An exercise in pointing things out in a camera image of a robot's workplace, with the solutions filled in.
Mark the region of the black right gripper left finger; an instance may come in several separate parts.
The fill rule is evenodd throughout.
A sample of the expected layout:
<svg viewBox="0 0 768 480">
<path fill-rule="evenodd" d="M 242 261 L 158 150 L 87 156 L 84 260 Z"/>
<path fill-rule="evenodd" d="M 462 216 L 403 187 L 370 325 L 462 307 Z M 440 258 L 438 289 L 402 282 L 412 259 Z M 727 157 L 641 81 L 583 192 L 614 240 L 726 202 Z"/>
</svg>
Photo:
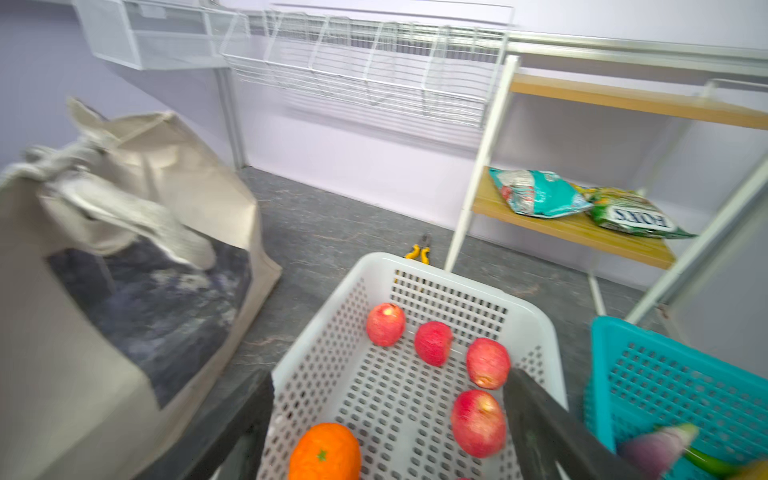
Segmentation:
<svg viewBox="0 0 768 480">
<path fill-rule="evenodd" d="M 182 435 L 139 479 L 254 479 L 273 410 L 268 370 L 257 370 Z"/>
</svg>

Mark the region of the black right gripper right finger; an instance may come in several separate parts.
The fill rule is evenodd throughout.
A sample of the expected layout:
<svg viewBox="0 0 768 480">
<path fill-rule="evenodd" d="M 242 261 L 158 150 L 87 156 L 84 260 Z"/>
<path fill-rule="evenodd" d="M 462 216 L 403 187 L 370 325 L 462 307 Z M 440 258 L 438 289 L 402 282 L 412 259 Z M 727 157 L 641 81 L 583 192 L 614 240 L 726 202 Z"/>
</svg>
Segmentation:
<svg viewBox="0 0 768 480">
<path fill-rule="evenodd" d="M 640 479 L 526 372 L 509 372 L 504 408 L 518 466 L 531 479 Z"/>
</svg>

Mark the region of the cream canvas grocery bag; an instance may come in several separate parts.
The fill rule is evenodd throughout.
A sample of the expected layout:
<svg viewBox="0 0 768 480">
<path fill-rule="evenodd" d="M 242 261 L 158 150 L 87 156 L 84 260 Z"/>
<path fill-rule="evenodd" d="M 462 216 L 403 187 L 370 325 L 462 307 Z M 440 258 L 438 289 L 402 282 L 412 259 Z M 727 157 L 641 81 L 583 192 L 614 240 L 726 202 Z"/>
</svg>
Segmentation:
<svg viewBox="0 0 768 480">
<path fill-rule="evenodd" d="M 1 475 L 131 479 L 165 454 L 281 267 L 249 188 L 176 114 L 109 119 L 1 174 Z"/>
</svg>

